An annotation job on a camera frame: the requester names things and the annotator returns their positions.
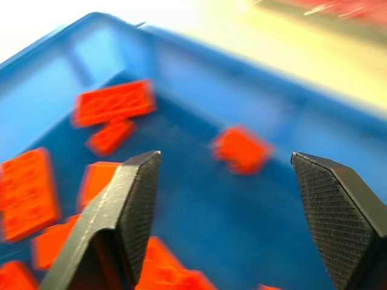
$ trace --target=blue bin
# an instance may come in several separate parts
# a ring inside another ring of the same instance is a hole
[[[155,27],[89,14],[0,66],[0,162],[46,147],[63,220],[76,214],[85,166],[100,160],[84,144],[100,127],[74,129],[74,101],[84,91],[143,78],[152,79],[158,110],[137,118],[138,131],[102,160],[162,151],[153,233],[222,290],[259,283],[333,289],[290,156],[301,151],[346,164],[386,201],[387,124],[267,68]],[[276,148],[258,175],[232,175],[210,155],[214,136],[234,124]],[[32,267],[30,241],[1,243],[0,263]],[[41,280],[44,272],[34,274]]]

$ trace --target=red object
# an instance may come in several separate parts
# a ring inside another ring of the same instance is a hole
[[[127,83],[79,96],[74,124],[79,127],[129,118],[155,111],[150,81]]]
[[[48,152],[38,148],[1,166],[4,240],[17,242],[60,218]]]
[[[19,261],[8,262],[0,268],[1,290],[37,290],[37,281]]]
[[[127,120],[114,120],[88,140],[88,147],[96,154],[112,154],[135,130],[135,124]]]
[[[49,270],[77,223],[79,215],[69,217],[67,223],[53,225],[32,240],[33,265],[38,270]]]
[[[120,163],[96,162],[86,168],[78,194],[81,211],[109,184],[119,165]]]
[[[157,237],[148,242],[136,290],[216,290],[199,271],[189,271]]]
[[[258,290],[281,290],[281,289],[275,288],[275,287],[269,287],[269,286],[265,286],[265,285],[259,285]]]
[[[256,173],[273,152],[271,145],[242,126],[231,127],[213,141],[213,155],[229,163],[230,170],[239,174]]]

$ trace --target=textured gripper pad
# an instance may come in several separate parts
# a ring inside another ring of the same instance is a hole
[[[299,155],[292,163],[312,238],[335,288],[344,290],[374,231],[328,169]]]
[[[141,165],[119,220],[119,234],[129,259],[132,279],[140,280],[154,217],[160,155]]]

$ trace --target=blue plastic tray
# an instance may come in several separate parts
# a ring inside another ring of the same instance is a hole
[[[158,111],[108,161],[161,150],[154,234],[187,268],[222,290],[258,283],[291,290],[333,289],[311,240],[292,151],[353,167],[387,200],[387,124],[295,81],[154,27],[92,13],[51,33],[0,66],[0,162],[46,147],[63,216],[76,213],[99,127],[73,129],[78,94],[151,78]],[[210,155],[223,128],[244,124],[276,146],[256,176],[235,176]],[[0,263],[31,266],[30,239],[0,244]],[[41,279],[43,272],[35,271]]]

